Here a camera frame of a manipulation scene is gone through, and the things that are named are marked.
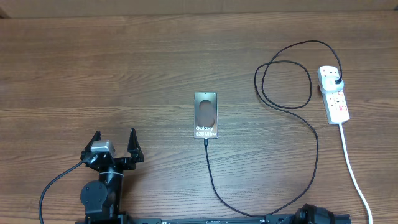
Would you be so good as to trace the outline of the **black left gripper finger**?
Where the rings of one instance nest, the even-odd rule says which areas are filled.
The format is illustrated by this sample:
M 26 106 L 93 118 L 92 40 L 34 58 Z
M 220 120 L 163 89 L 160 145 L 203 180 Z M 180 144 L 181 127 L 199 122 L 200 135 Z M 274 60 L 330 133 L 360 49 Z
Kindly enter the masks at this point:
M 85 156 L 87 153 L 91 152 L 91 147 L 95 141 L 99 141 L 101 139 L 101 133 L 99 131 L 96 131 L 94 136 L 91 138 L 89 143 L 86 145 L 84 150 L 82 150 L 81 155 Z
M 136 130 L 134 128 L 131 128 L 130 131 L 127 152 L 130 153 L 134 163 L 144 162 L 144 155 L 138 143 Z

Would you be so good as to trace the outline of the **Galaxy smartphone with reflective screen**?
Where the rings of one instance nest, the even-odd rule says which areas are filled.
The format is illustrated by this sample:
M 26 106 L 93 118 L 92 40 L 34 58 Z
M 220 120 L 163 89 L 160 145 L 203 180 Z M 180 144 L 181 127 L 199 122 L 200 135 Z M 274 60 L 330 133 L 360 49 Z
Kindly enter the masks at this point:
M 218 138 L 217 93 L 196 92 L 194 112 L 194 138 Z

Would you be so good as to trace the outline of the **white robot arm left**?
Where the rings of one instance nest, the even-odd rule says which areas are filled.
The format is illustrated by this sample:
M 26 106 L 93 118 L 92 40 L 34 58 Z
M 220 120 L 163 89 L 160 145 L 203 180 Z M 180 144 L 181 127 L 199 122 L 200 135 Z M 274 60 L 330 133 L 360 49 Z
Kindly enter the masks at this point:
M 95 132 L 81 152 L 81 161 L 99 173 L 98 180 L 87 183 L 81 190 L 80 200 L 85 207 L 84 223 L 132 223 L 127 212 L 121 211 L 124 171 L 134 170 L 144 161 L 135 129 L 130 130 L 127 145 L 129 157 L 115 157 L 110 140 L 101 140 Z

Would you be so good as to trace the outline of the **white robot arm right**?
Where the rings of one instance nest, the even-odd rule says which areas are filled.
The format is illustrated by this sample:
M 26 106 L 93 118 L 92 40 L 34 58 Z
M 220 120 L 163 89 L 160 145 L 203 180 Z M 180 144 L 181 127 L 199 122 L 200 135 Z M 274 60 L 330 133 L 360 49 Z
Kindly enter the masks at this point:
M 213 187 L 213 191 L 216 193 L 218 199 L 228 205 L 221 199 L 215 189 L 213 176 L 211 173 L 210 168 L 210 161 L 208 158 L 208 143 L 209 137 L 203 137 L 204 139 L 204 146 L 205 146 L 205 154 L 206 154 L 206 162 L 208 165 L 209 175 L 211 179 L 211 184 Z M 134 128 L 130 130 L 129 136 L 129 143 L 127 147 L 127 151 L 133 154 L 133 150 L 137 150 L 138 152 L 142 152 L 137 141 L 137 134 Z M 131 216 L 127 216 L 128 223 L 308 223 L 308 224 L 315 224 L 315 223 L 336 223 L 336 218 L 333 212 L 328 211 L 325 208 L 316 207 L 314 205 L 305 204 L 302 208 L 299 208 L 294 214 L 292 215 L 283 215 L 284 217 L 278 217 L 277 215 L 263 215 L 259 217 L 250 216 L 250 218 L 232 218 L 232 219 L 222 219 L 222 218 L 202 218 L 202 219 L 177 219 L 177 220 L 162 220 L 160 218 L 133 218 Z

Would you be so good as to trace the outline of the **white charger plug adapter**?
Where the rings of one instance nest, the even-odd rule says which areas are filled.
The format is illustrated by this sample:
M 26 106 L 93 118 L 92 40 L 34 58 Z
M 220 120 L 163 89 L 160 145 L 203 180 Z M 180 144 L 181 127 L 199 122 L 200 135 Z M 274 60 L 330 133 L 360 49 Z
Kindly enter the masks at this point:
M 323 77 L 320 81 L 320 91 L 323 94 L 341 91 L 344 88 L 344 81 L 341 80 L 339 83 L 337 81 L 339 79 L 335 79 L 335 77 Z

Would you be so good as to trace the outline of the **white power strip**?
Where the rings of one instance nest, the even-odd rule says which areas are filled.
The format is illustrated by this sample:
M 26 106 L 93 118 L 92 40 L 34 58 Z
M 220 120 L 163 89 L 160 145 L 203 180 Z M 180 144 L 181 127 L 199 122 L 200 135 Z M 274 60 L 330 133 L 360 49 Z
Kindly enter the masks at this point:
M 318 69 L 317 73 L 319 86 L 320 81 L 323 77 L 335 77 L 335 79 L 340 78 L 338 69 L 329 65 L 321 66 Z M 325 105 L 326 117 L 329 124 L 340 124 L 350 119 L 343 90 L 330 94 L 322 93 L 322 97 Z

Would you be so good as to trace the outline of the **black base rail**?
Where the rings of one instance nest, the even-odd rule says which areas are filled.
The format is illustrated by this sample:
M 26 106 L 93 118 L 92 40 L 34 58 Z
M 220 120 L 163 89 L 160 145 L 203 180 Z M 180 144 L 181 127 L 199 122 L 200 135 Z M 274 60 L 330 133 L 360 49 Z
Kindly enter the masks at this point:
M 351 224 L 349 215 L 337 215 L 334 220 L 326 218 L 304 218 L 303 215 L 269 215 L 265 218 L 186 218 L 162 220 L 160 218 L 131 218 L 128 224 L 294 224 L 294 223 L 335 223 Z

